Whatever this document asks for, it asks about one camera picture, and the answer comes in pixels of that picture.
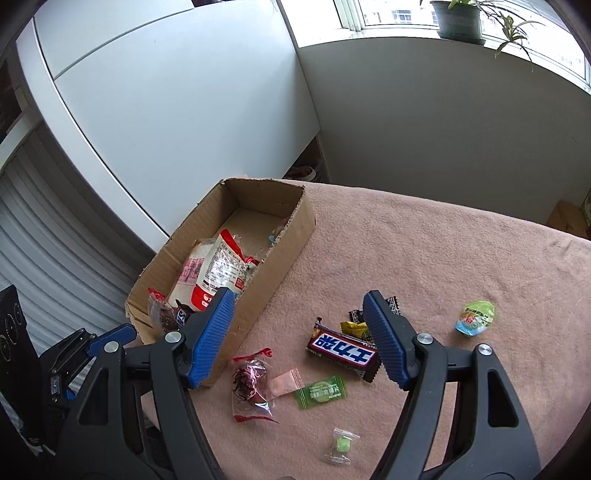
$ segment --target metal screw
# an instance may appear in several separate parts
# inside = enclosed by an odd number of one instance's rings
[[[182,337],[183,335],[181,335],[181,332],[168,332],[164,339],[168,343],[177,343]]]
[[[430,333],[419,333],[417,340],[423,345],[431,345],[433,343],[433,336]]]
[[[492,355],[492,348],[490,345],[487,345],[485,343],[481,343],[480,345],[478,345],[478,351],[482,354],[482,355]]]
[[[105,352],[113,353],[119,349],[119,344],[115,341],[109,342],[105,345]]]

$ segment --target cardboard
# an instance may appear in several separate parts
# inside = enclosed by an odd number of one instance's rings
[[[289,217],[277,241],[269,235]],[[168,294],[195,242],[215,237],[224,228],[240,237],[245,256],[261,260],[244,292],[236,301],[234,319],[217,355],[209,378],[212,386],[236,354],[275,290],[314,231],[314,210],[304,186],[278,180],[227,179],[212,188],[193,209],[132,288],[125,311],[145,344],[164,335],[148,317],[148,287]]]
[[[550,214],[546,226],[581,238],[587,238],[587,224],[583,212],[571,203],[558,202]]]

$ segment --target blue gripper pad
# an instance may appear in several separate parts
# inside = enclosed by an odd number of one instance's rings
[[[209,376],[217,353],[232,323],[235,299],[236,295],[231,290],[227,290],[217,306],[214,297],[207,310],[203,312],[208,314],[209,319],[207,319],[207,325],[193,348],[193,363],[187,376],[190,388],[197,388]]]
[[[124,323],[92,340],[88,344],[86,353],[88,356],[97,356],[107,343],[115,341],[120,345],[126,345],[127,343],[133,342],[137,335],[138,332],[133,325]]]
[[[412,330],[408,321],[404,319],[407,325],[401,322],[401,326],[405,330],[408,330],[408,327],[410,327],[412,332],[403,332],[404,335],[402,335],[403,339],[401,341],[396,332],[394,332],[388,317],[393,319],[404,318],[393,314],[388,307],[388,303],[378,291],[373,290],[366,293],[363,297],[363,319],[367,323],[373,342],[378,348],[378,353],[382,359],[388,378],[396,382],[403,390],[407,390],[411,379],[415,377],[415,374],[408,370],[408,361],[411,360],[414,362],[414,347],[411,339],[412,335],[416,333]]]

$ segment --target green candy wrapper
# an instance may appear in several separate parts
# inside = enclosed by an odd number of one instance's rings
[[[328,380],[306,385],[294,392],[300,408],[307,409],[321,403],[346,398],[345,382],[340,375],[334,375]]]

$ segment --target plant pot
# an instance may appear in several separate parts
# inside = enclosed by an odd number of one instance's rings
[[[439,36],[448,40],[458,40],[477,45],[484,45],[480,27],[480,9],[474,5],[450,2],[431,2],[439,23]]]

